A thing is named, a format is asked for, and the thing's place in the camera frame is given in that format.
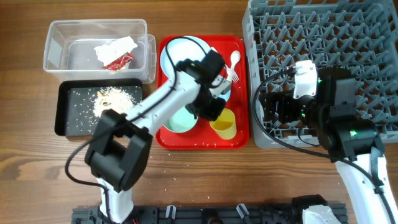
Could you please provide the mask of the yellow cup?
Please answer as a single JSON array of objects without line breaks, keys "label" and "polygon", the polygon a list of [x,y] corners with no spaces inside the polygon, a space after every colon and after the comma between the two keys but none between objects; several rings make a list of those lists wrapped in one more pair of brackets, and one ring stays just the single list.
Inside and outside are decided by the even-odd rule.
[{"label": "yellow cup", "polygon": [[237,133],[236,117],[234,113],[225,108],[215,121],[210,121],[211,128],[224,140],[230,140]]}]

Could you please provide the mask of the green bowl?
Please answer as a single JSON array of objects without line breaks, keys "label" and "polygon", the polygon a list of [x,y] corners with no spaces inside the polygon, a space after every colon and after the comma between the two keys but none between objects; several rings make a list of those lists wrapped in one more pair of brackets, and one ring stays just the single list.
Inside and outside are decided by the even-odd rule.
[{"label": "green bowl", "polygon": [[183,107],[170,117],[164,127],[173,133],[186,133],[196,125],[197,121],[198,119]]}]

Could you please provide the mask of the red ketchup packet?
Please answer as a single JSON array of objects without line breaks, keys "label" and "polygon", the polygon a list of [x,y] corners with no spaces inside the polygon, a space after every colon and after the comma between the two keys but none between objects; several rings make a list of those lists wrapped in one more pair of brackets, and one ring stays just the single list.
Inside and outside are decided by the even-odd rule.
[{"label": "red ketchup packet", "polygon": [[132,59],[134,59],[133,54],[126,52],[115,61],[111,62],[108,65],[105,65],[103,68],[106,70],[118,71],[124,68]]}]

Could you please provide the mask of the rice and food scraps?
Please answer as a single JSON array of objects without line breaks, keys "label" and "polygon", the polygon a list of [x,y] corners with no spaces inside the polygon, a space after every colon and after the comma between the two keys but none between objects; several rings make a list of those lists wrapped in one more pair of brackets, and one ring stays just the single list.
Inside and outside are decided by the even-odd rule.
[{"label": "rice and food scraps", "polygon": [[109,87],[97,91],[93,101],[93,114],[100,117],[104,110],[114,110],[121,114],[134,107],[136,99],[121,88]]}]

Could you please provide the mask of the white napkin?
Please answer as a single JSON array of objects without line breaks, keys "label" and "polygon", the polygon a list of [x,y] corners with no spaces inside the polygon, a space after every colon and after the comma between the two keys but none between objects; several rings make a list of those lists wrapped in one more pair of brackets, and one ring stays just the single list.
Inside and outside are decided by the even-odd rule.
[{"label": "white napkin", "polygon": [[103,44],[94,48],[97,58],[104,66],[111,64],[119,57],[130,53],[137,47],[135,41],[130,37],[123,37],[111,42],[109,45]]}]

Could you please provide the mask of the light blue bowl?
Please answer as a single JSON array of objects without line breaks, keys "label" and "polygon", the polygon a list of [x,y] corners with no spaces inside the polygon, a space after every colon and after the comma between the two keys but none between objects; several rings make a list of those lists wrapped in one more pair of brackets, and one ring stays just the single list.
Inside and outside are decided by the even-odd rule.
[{"label": "light blue bowl", "polygon": [[231,96],[231,90],[229,90],[225,94],[220,94],[218,97],[224,99],[225,102],[227,102],[229,100],[230,96]]}]

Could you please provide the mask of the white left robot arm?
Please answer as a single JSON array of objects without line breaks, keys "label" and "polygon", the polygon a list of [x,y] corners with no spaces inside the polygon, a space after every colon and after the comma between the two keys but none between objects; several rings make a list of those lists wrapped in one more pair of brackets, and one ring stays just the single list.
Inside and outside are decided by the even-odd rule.
[{"label": "white left robot arm", "polygon": [[90,140],[85,163],[101,187],[99,207],[106,223],[123,223],[134,208],[132,187],[143,174],[152,139],[181,108],[194,117],[214,121],[225,107],[220,97],[231,86],[218,73],[181,68],[148,98],[119,114],[107,110]]}]

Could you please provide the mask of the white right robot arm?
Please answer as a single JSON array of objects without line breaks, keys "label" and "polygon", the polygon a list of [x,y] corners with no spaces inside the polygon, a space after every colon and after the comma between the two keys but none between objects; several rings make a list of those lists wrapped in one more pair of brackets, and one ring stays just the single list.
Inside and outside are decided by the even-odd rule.
[{"label": "white right robot arm", "polygon": [[280,121],[301,122],[316,131],[318,143],[326,149],[319,153],[290,145],[280,145],[309,155],[324,157],[335,164],[348,192],[358,223],[397,223],[397,205],[388,180],[385,148],[376,125],[356,116],[355,77],[345,68],[313,67],[295,74],[294,91],[262,94],[261,89],[279,77],[265,79],[255,91],[252,107],[258,103],[264,116],[277,113]]}]

